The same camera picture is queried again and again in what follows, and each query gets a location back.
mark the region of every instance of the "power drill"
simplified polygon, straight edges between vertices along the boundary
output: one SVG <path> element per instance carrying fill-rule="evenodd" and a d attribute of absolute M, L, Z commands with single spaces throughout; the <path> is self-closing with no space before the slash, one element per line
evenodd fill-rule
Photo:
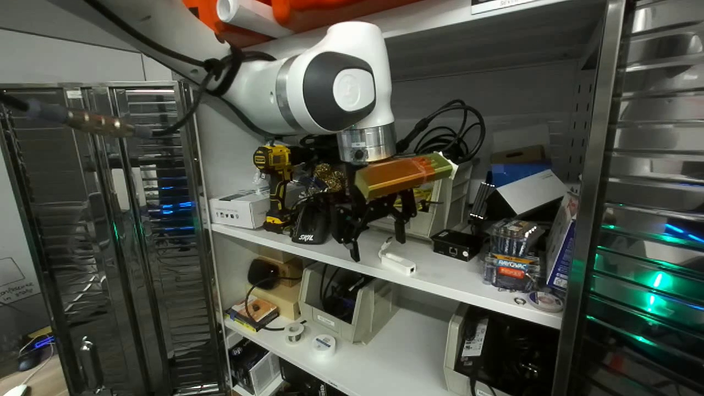
<path fill-rule="evenodd" d="M 284 142 L 266 142 L 256 149 L 254 162 L 269 175 L 270 207 L 264 218 L 264 228 L 282 232 L 293 221 L 286 208 L 286 185 L 293 179 L 293 166 L 302 162 L 302 149 Z"/>

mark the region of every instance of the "white shelf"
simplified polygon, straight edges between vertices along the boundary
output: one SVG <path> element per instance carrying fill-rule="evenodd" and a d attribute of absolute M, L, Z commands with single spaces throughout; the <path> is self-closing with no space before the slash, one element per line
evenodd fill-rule
<path fill-rule="evenodd" d="M 589 0 L 495 0 L 487 4 L 471 4 L 471 0 L 421 0 L 389 11 L 371 14 L 359 20 L 377 23 L 387 40 L 393 40 L 490 18 L 522 16 L 523 11 L 551 8 L 558 4 L 589 4 Z M 276 54 L 289 54 L 299 48 L 309 48 L 324 33 L 325 26 L 270 40 L 254 48 Z"/>
<path fill-rule="evenodd" d="M 393 245 L 393 252 L 418 264 L 418 272 L 407 276 L 392 268 L 380 267 L 378 249 L 387 240 L 387 232 L 366 230 L 359 240 L 360 262 L 349 259 L 349 250 L 334 240 L 328 245 L 293 245 L 289 236 L 269 232 L 269 230 L 246 230 L 232 228 L 223 224 L 211 224 L 211 230 L 220 236 L 228 236 L 242 242 L 250 242 L 257 247 L 278 249 L 290 254 L 299 254 L 305 259 L 314 259 L 322 264 L 338 267 L 346 270 L 363 272 L 369 276 L 378 276 L 386 281 L 393 281 L 407 289 L 416 289 L 423 292 L 440 294 L 446 300 L 455 300 L 468 306 L 477 306 L 484 311 L 501 312 L 509 316 L 517 316 L 531 323 L 561 328 L 561 314 L 543 312 L 528 303 L 517 303 L 514 300 L 526 302 L 526 292 L 509 292 L 500 290 L 490 283 L 484 283 L 484 268 L 479 259 L 459 262 L 432 250 L 430 245 L 410 240 L 407 245 Z"/>
<path fill-rule="evenodd" d="M 400 308 L 369 344 L 338 340 L 325 360 L 310 355 L 310 340 L 319 335 L 310 325 L 299 344 L 289 344 L 282 331 L 254 331 L 232 319 L 227 325 L 349 396 L 451 396 L 442 380 L 446 320 L 414 311 Z"/>

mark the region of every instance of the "white box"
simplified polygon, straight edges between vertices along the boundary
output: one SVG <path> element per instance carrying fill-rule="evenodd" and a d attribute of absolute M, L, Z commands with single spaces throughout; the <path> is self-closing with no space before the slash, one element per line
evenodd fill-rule
<path fill-rule="evenodd" d="M 568 185 L 554 175 L 553 170 L 543 170 L 528 179 L 501 185 L 497 193 L 513 208 L 514 215 L 528 214 L 568 193 Z"/>
<path fill-rule="evenodd" d="M 269 202 L 270 198 L 257 193 L 256 190 L 213 198 L 211 201 L 213 224 L 260 228 L 264 226 Z"/>

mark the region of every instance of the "ceiling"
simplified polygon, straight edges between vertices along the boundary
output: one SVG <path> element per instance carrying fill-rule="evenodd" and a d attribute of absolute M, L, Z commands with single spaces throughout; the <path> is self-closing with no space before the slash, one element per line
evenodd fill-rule
<path fill-rule="evenodd" d="M 49 0 L 0 0 L 0 28 L 135 51 L 128 42 Z"/>

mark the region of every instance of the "metal door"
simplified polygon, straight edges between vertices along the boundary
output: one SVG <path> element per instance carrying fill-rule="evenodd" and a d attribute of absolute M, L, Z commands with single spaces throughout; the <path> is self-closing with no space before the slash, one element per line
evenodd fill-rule
<path fill-rule="evenodd" d="M 154 129 L 187 104 L 173 86 L 12 93 Z M 2 121 L 70 393 L 217 393 L 223 345 L 192 133 L 121 140 L 14 113 Z"/>
<path fill-rule="evenodd" d="M 704 4 L 611 0 L 554 393 L 704 393 Z"/>

